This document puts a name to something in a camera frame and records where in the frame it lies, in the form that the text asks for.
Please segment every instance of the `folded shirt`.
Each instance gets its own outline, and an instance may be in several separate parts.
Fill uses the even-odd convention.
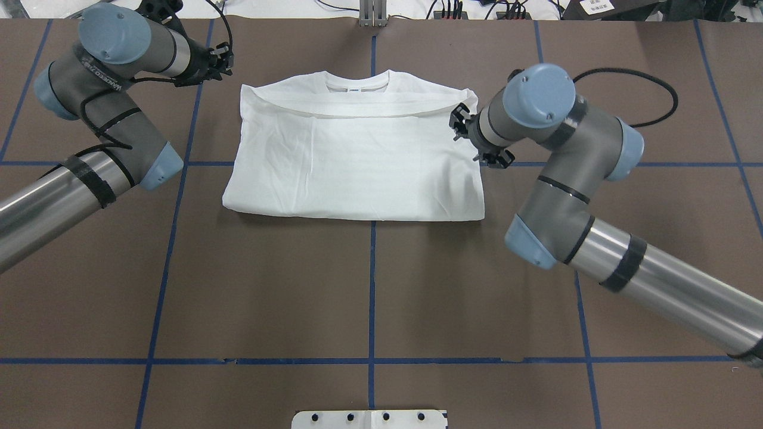
[[[451,110],[477,96],[388,70],[318,72],[241,86],[241,142],[223,194],[231,210],[374,221],[485,216],[477,150],[453,141]]]

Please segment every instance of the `gray robotic arm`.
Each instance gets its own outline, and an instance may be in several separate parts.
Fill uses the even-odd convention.
[[[34,91],[45,107],[82,119],[101,144],[0,202],[0,273],[136,184],[154,189],[182,169],[181,157],[126,93],[142,71],[168,76],[175,86],[230,75],[231,44],[208,49],[194,42],[175,15],[181,7],[180,0],[144,0],[137,11],[93,5],[82,14],[79,42],[37,77]]]
[[[576,94],[563,69],[544,63],[517,70],[476,115],[456,108],[451,126],[489,166],[508,166],[506,148],[523,138],[551,151],[509,226],[509,249],[544,269],[556,261],[572,266],[763,371],[763,302],[588,213],[604,180],[636,166],[644,142]]]

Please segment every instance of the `silver cylinder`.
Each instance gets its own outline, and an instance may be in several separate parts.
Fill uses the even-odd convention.
[[[570,266],[603,282],[620,265],[630,235],[596,220]],[[763,302],[648,245],[619,292],[724,349],[749,352],[763,338]]]
[[[130,189],[122,170],[103,152],[80,158],[116,196]],[[90,189],[60,167],[0,202],[0,273],[101,208]]]

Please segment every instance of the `light blue cap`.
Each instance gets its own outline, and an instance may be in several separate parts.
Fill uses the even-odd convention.
[[[607,180],[610,182],[625,179],[630,174],[630,170],[639,163],[641,155],[644,154],[644,137],[641,133],[631,128],[622,119],[618,118],[617,120],[620,121],[620,126],[623,128],[623,147],[620,149],[617,165],[607,176]]]
[[[141,58],[151,44],[151,27],[135,11],[110,3],[96,3],[82,13],[79,40],[90,55],[109,64]]]
[[[153,191],[159,185],[170,180],[175,174],[183,169],[183,159],[167,142],[159,153],[159,156],[149,168],[146,177],[140,181],[140,185],[149,191]]]
[[[50,84],[50,66],[52,65],[53,63],[48,64],[48,67],[45,67],[45,70],[34,80],[34,94],[40,100],[40,103],[46,109],[55,113],[57,117],[67,121],[75,121],[79,119],[79,116],[66,110],[58,100],[58,97],[56,97],[56,93],[53,92],[53,87]]]
[[[509,250],[533,265],[550,269],[556,264],[556,258],[546,249],[546,246],[543,246],[543,243],[538,240],[538,237],[517,214],[514,215],[509,230],[506,231],[504,242]]]
[[[552,127],[564,121],[575,104],[575,84],[560,66],[542,63],[519,73],[506,85],[504,108],[518,124]]]

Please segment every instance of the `brown table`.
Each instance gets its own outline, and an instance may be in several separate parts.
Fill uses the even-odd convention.
[[[472,88],[483,105],[539,60],[670,82],[676,114],[597,216],[763,297],[761,24],[231,18],[234,76],[131,89],[189,160],[0,276],[0,427],[287,428],[297,410],[439,408],[450,427],[760,427],[763,379],[558,264],[503,245],[546,153],[483,169],[486,218],[268,218],[221,205],[240,85],[386,69]],[[219,21],[187,21],[223,40]],[[74,21],[1,20],[0,198],[95,143],[29,83]],[[631,76],[578,91],[637,122],[670,106]]]

